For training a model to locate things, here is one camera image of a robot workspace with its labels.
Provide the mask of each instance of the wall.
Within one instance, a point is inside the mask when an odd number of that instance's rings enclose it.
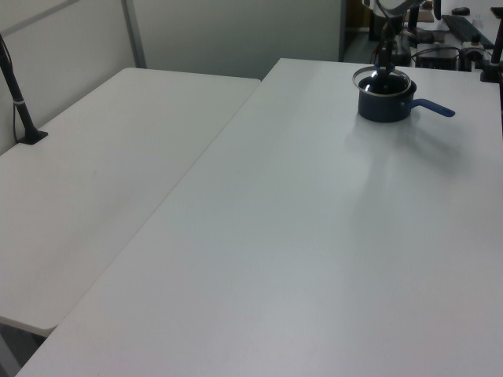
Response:
[[[120,0],[80,0],[4,39],[37,127],[134,66]],[[14,145],[12,106],[0,76],[0,154]]]
[[[342,0],[130,0],[148,68],[263,79],[281,57],[339,60]]]

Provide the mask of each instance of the pot lid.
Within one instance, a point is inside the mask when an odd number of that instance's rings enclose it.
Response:
[[[403,95],[412,85],[408,75],[401,71],[385,71],[375,67],[365,67],[353,75],[353,83],[363,93],[378,97]]]

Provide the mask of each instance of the black cable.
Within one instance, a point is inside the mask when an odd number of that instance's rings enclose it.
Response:
[[[19,143],[17,140],[17,134],[16,134],[16,104],[13,104],[13,132],[14,132],[14,140],[16,141],[16,144]]]
[[[2,48],[7,53],[7,57],[9,58],[9,65],[12,67],[13,66],[13,60],[10,57],[10,52],[9,52],[9,49],[7,48],[6,42],[3,40],[3,38],[0,38],[0,40],[2,40]]]
[[[396,37],[396,32],[395,32],[395,29],[393,28],[393,25],[391,24],[390,17],[389,17],[389,16],[388,16],[388,14],[384,11],[384,8],[383,8],[383,6],[380,4],[380,1],[379,1],[379,0],[376,0],[376,4],[377,4],[377,6],[379,7],[380,11],[383,13],[384,17],[386,18],[386,22],[387,22],[387,24],[389,25],[389,27],[391,28],[391,32],[393,33],[393,39],[395,39],[395,37]]]
[[[461,49],[458,49],[457,47],[454,47],[454,46],[432,47],[430,49],[424,49],[424,50],[420,51],[419,53],[415,53],[414,55],[411,55],[410,57],[414,58],[414,57],[418,57],[420,55],[423,55],[424,53],[432,53],[434,51],[441,51],[444,49],[455,49],[457,52],[459,52],[459,53],[461,52]]]

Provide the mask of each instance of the blue handle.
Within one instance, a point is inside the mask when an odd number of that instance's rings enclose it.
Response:
[[[435,102],[431,102],[425,99],[413,100],[406,104],[407,108],[415,108],[416,106],[423,106],[428,110],[432,110],[440,115],[446,116],[447,118],[451,118],[456,115],[456,112],[453,112],[449,108],[444,108],[443,106],[436,104]]]

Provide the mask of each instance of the white table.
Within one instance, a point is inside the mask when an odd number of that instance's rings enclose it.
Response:
[[[126,69],[0,157],[0,322],[47,336],[258,86]]]
[[[500,375],[498,87],[376,124],[360,67],[281,60],[19,376]]]

